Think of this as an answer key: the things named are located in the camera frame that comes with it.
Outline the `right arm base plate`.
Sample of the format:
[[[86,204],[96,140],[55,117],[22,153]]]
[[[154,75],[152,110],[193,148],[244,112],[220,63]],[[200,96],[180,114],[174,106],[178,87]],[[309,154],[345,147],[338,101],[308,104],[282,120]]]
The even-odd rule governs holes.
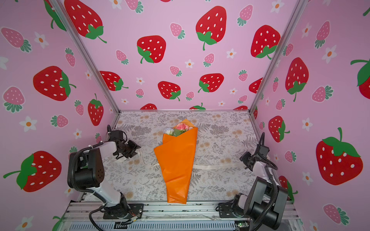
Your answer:
[[[215,208],[216,212],[219,213],[220,218],[246,218],[243,209],[234,208],[231,201],[219,203]]]

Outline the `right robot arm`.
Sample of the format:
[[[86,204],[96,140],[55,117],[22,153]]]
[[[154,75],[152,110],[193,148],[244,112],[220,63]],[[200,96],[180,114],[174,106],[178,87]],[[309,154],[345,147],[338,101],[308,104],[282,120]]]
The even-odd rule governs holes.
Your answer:
[[[278,167],[267,158],[268,152],[267,146],[259,144],[253,155],[246,152],[240,158],[246,168],[255,173],[256,180],[248,195],[235,196],[231,210],[235,217],[250,218],[251,231],[257,231],[263,225],[277,230],[288,199],[288,190],[273,174]]]

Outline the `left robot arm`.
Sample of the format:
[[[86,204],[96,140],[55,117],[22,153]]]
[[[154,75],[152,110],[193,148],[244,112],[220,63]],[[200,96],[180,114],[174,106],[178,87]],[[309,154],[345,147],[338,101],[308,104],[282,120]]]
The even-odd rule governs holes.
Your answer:
[[[141,146],[128,140],[125,132],[112,130],[111,126],[107,126],[107,136],[107,141],[100,141],[70,154],[67,183],[78,192],[91,193],[97,197],[109,216],[124,218],[134,212],[125,196],[105,180],[103,158],[132,158],[138,154],[137,150]]]

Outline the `cream ribbon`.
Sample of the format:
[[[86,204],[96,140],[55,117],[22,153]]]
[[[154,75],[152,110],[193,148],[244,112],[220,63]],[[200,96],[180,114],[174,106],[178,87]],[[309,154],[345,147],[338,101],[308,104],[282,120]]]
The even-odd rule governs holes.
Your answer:
[[[138,151],[137,154],[134,156],[134,158],[130,158],[130,160],[133,159],[139,160],[139,164],[144,165],[145,167],[156,167],[159,166],[159,163],[156,163],[154,165],[145,164],[143,161],[143,155],[141,151]],[[193,169],[201,169],[201,170],[219,170],[219,169],[227,169],[227,168],[245,168],[245,165],[242,162],[239,163],[231,163],[231,164],[221,164],[221,165],[193,165]]]

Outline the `orange wrapping paper sheet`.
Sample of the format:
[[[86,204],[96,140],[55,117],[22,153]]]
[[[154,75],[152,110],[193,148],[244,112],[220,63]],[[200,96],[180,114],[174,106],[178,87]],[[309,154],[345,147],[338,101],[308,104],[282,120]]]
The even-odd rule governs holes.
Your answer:
[[[198,128],[189,120],[189,130],[179,136],[164,133],[154,152],[166,184],[167,202],[186,204],[197,146]]]

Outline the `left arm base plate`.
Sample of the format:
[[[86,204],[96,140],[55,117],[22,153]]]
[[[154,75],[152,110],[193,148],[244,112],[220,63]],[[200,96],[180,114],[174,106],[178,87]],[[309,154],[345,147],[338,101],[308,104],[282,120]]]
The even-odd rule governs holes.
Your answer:
[[[140,219],[144,210],[144,204],[116,205],[104,208],[103,219]]]

